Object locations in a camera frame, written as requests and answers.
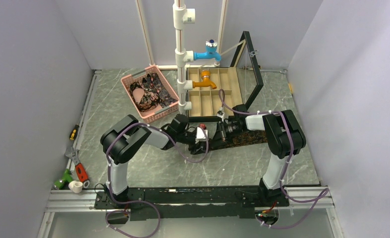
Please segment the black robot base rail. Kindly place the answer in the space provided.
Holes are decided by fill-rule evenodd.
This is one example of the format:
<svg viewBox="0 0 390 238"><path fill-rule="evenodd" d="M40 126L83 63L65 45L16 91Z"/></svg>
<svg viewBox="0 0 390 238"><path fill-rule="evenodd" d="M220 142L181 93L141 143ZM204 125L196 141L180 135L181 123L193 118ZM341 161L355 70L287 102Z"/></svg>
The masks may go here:
<svg viewBox="0 0 390 238"><path fill-rule="evenodd" d="M97 210L126 209L131 221L161 218L239 217L253 219L261 209L288 207L280 191L264 186L130 187L127 201L117 204L105 191L96 193Z"/></svg>

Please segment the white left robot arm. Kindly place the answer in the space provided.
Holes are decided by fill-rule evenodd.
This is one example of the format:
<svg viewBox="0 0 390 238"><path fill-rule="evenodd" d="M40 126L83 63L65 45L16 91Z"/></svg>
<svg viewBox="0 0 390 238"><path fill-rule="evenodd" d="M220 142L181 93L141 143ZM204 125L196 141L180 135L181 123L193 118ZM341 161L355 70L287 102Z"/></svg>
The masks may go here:
<svg viewBox="0 0 390 238"><path fill-rule="evenodd" d="M128 201L128 163L147 144L161 150L168 150L177 143L188 146L190 154L207 155L211 149L207 129L198 126L189 129L189 119L177 114L170 123L161 128L140 122L135 116L127 115L108 129L100 143L107 158L108 178L104 190L107 201L114 208L121 208Z"/></svg>

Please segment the black orange key-pattern tie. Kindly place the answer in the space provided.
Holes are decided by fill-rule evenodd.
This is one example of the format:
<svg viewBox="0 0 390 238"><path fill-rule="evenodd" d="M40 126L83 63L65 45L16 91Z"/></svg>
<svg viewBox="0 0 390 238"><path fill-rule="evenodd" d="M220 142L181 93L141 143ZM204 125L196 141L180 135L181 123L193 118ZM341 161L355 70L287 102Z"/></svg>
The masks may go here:
<svg viewBox="0 0 390 238"><path fill-rule="evenodd" d="M245 131L230 135L217 131L213 138L209 140L209 150L214 151L263 143L268 143L265 131Z"/></svg>

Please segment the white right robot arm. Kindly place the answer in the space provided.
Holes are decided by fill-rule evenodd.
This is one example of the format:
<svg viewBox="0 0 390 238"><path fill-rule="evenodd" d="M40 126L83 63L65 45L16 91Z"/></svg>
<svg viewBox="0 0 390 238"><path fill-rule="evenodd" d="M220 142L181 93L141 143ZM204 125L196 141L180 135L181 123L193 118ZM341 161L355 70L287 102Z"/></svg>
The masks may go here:
<svg viewBox="0 0 390 238"><path fill-rule="evenodd" d="M275 189L282 187L292 157L306 146L304 132L292 110L249 113L233 107L231 111L233 118L230 119L224 119L222 112L217 113L221 120L217 122L209 148L221 149L244 135L263 132L271 158L261 179L265 188L258 191L258 200L262 205L269 206L277 199Z"/></svg>

